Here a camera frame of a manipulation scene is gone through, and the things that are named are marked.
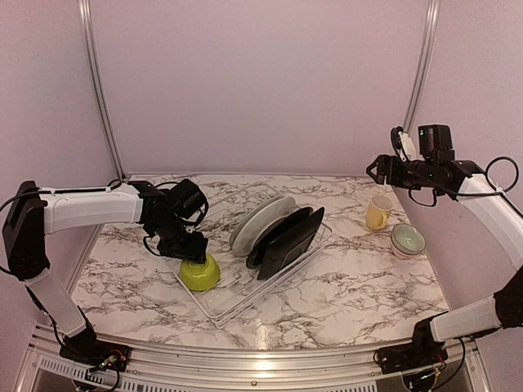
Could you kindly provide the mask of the yellow ceramic mug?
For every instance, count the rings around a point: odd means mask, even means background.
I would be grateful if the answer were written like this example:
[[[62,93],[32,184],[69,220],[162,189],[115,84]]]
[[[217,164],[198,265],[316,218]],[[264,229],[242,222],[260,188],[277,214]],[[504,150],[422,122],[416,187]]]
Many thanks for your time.
[[[366,214],[366,226],[371,231],[380,231],[387,227],[393,209],[392,201],[384,195],[375,195],[369,201]]]

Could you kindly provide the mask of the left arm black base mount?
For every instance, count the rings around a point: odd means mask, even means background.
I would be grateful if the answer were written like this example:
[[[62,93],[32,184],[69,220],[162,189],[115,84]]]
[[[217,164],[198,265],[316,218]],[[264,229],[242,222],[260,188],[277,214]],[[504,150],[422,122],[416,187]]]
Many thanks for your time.
[[[64,335],[60,342],[59,355],[62,358],[88,364],[94,368],[113,368],[124,372],[129,354],[130,348],[127,345],[99,340],[90,323],[73,337]]]

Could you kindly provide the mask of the pale grey-green bowl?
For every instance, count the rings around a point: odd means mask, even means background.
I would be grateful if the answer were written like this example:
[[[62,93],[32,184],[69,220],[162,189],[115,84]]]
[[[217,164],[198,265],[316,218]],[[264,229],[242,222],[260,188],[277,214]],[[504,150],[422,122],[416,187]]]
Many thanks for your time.
[[[423,252],[427,245],[425,237],[418,229],[404,223],[393,226],[391,241],[398,250],[409,255]]]

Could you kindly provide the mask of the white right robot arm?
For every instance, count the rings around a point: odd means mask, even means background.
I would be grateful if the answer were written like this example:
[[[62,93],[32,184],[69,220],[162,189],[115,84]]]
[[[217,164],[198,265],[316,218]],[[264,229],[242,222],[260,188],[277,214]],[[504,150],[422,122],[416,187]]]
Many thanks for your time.
[[[522,211],[494,184],[488,168],[455,156],[447,125],[418,129],[420,155],[414,157],[411,140],[402,127],[390,131],[392,154],[378,155],[366,168],[377,184],[408,192],[430,189],[432,197],[447,196],[473,216],[503,250],[515,270],[495,293],[416,324],[405,347],[405,359],[423,365],[436,353],[436,343],[481,336],[522,326]]]

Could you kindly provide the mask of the lime green bowl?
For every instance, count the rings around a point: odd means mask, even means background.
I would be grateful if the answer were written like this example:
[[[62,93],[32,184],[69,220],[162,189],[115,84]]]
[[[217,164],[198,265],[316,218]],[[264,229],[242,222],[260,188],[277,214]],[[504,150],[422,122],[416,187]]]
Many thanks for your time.
[[[217,285],[221,279],[221,269],[214,257],[207,253],[205,262],[182,261],[180,278],[192,292],[205,292]]]

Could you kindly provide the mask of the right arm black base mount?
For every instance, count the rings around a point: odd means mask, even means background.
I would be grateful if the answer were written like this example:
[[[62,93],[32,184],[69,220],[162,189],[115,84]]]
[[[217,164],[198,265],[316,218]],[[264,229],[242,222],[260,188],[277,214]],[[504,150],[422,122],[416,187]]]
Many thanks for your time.
[[[443,363],[448,359],[444,342],[436,341],[431,333],[430,322],[434,316],[425,318],[414,325],[411,341],[377,349],[373,361],[383,374],[403,372]]]

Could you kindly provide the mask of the red patterned white bowl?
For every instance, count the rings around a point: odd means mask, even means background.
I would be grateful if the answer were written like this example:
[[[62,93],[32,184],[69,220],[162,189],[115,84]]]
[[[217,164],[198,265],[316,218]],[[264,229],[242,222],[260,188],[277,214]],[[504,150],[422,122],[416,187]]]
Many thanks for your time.
[[[391,241],[391,250],[392,252],[401,259],[409,259],[416,256],[421,256],[423,252],[404,252],[399,249],[393,241]]]

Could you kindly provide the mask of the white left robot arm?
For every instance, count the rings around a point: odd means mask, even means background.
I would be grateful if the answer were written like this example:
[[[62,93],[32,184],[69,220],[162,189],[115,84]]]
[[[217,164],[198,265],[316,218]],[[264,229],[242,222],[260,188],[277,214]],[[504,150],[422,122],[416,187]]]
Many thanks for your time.
[[[26,286],[72,339],[70,348],[85,363],[97,363],[103,345],[89,334],[89,322],[51,271],[46,235],[84,226],[138,224],[148,237],[159,238],[161,256],[197,264],[206,261],[208,240],[195,228],[207,213],[208,201],[191,180],[170,189],[144,180],[103,188],[53,189],[39,188],[29,180],[3,206],[9,210],[2,227],[5,273]]]

